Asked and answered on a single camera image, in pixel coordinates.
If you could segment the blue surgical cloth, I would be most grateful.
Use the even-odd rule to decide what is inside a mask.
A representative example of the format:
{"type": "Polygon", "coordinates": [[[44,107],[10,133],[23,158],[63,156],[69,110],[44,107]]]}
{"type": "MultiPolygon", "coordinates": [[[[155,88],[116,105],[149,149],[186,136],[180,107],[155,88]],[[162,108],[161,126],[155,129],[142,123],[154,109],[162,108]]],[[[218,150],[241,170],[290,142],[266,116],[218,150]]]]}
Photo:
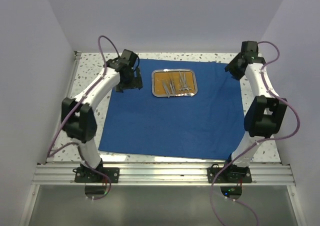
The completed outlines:
{"type": "Polygon", "coordinates": [[[112,92],[99,149],[105,152],[227,159],[244,135],[240,82],[225,64],[142,59],[143,87],[112,92]],[[194,96],[152,94],[152,72],[190,69],[194,96]]]}

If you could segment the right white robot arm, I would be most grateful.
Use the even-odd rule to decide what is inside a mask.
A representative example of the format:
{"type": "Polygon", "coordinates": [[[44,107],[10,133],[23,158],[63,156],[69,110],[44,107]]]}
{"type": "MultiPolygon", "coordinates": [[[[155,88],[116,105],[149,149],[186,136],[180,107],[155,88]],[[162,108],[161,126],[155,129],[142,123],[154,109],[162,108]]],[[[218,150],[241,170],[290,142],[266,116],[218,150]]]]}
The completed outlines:
{"type": "Polygon", "coordinates": [[[238,81],[246,77],[253,93],[253,101],[244,116],[245,133],[236,150],[230,154],[222,171],[228,182],[241,179],[252,182],[249,165],[261,145],[259,140],[271,138],[280,130],[287,105],[278,99],[265,67],[259,56],[258,42],[244,41],[236,57],[225,67],[226,72],[238,81]]]}

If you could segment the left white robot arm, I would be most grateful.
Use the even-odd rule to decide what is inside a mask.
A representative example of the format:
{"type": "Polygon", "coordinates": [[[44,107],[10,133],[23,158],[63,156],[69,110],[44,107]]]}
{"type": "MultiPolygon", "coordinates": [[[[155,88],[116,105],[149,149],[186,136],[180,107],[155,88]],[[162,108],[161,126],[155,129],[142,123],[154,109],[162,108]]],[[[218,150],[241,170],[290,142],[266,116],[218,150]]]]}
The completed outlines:
{"type": "Polygon", "coordinates": [[[94,137],[97,131],[95,109],[109,91],[123,92],[143,87],[139,56],[129,50],[106,61],[98,76],[74,98],[61,103],[62,130],[77,146],[81,164],[74,169],[76,182],[110,182],[98,153],[94,137]]]}

